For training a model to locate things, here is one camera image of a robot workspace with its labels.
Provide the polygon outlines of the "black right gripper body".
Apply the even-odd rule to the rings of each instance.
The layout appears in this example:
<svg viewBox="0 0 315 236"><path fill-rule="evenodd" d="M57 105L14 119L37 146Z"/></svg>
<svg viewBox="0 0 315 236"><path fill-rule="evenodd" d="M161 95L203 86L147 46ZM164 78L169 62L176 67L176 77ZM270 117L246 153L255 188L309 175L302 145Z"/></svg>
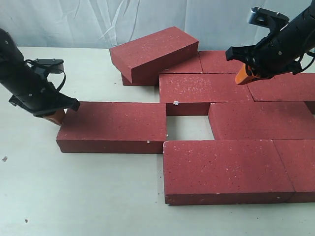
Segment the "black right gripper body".
<svg viewBox="0 0 315 236"><path fill-rule="evenodd" d="M276 75L303 72L301 60L304 55L314 57L315 3L303 10L280 31L270 31L257 44L230 47L226 60L238 60L258 72L254 80L267 80Z"/></svg>

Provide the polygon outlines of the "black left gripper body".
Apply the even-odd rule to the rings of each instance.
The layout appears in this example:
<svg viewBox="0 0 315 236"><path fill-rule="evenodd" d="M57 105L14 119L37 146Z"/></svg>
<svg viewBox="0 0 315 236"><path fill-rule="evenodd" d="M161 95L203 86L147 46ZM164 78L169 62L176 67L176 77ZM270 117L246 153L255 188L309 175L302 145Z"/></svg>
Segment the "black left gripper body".
<svg viewBox="0 0 315 236"><path fill-rule="evenodd" d="M33 90L27 89L26 94L23 95L14 94L9 99L9 103L39 118L65 109L77 111L80 107L77 99L60 93L51 82Z"/></svg>

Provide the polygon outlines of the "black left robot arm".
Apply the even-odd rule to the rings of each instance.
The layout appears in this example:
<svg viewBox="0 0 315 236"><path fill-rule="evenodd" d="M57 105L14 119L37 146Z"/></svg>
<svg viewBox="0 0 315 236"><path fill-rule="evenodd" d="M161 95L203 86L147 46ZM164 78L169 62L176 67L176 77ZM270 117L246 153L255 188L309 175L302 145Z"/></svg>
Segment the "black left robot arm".
<svg viewBox="0 0 315 236"><path fill-rule="evenodd" d="M80 102L48 81L50 74L64 73L63 59L25 59L11 35L0 31L0 83L11 92L9 103L37 118L61 125L65 110L77 111Z"/></svg>

